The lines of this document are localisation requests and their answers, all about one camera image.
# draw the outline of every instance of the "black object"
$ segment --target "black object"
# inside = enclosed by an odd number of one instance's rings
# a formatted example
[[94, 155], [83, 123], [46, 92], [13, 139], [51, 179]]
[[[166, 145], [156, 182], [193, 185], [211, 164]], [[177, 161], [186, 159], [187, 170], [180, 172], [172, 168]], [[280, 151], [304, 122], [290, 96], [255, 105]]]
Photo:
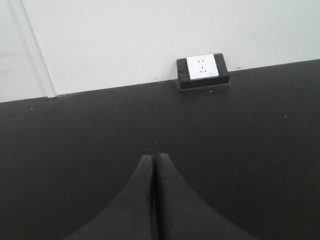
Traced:
[[187, 59], [181, 58], [176, 60], [176, 66], [178, 70], [178, 82], [181, 90], [200, 88], [219, 84], [228, 84], [229, 75], [222, 53], [214, 54], [215, 63], [219, 72], [219, 76], [203, 78], [197, 80], [190, 80], [189, 69], [187, 65]]
[[144, 155], [118, 197], [65, 240], [151, 240], [153, 180], [152, 157]]
[[161, 152], [242, 229], [320, 239], [320, 60], [229, 75], [212, 92], [163, 81], [0, 103], [0, 239], [69, 236]]
[[203, 202], [184, 181], [168, 154], [159, 154], [155, 166], [155, 204], [160, 239], [257, 239]]

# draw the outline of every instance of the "white outlet faceplate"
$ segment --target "white outlet faceplate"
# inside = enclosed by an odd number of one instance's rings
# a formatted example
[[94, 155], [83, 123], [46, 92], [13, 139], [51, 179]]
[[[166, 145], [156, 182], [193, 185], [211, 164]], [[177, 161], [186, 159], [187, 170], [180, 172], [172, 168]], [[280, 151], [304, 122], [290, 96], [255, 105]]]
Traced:
[[207, 79], [219, 76], [213, 54], [191, 56], [186, 58], [190, 80]]

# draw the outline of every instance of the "white wall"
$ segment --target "white wall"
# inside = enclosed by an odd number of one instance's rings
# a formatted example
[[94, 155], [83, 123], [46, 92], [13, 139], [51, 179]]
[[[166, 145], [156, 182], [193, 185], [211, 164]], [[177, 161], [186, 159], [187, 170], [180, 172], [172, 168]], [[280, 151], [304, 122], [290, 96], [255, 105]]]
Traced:
[[47, 96], [12, 5], [0, 0], [0, 102]]
[[319, 0], [23, 0], [58, 94], [175, 79], [176, 59], [229, 71], [320, 57]]

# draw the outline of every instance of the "black carpet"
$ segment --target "black carpet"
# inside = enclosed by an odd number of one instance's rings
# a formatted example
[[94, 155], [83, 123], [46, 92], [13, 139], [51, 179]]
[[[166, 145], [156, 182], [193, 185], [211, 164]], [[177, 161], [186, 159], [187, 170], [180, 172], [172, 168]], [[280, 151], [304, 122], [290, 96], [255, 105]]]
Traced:
[[320, 60], [0, 103], [3, 240], [58, 240], [143, 154], [169, 153], [214, 210], [263, 240], [320, 239]]

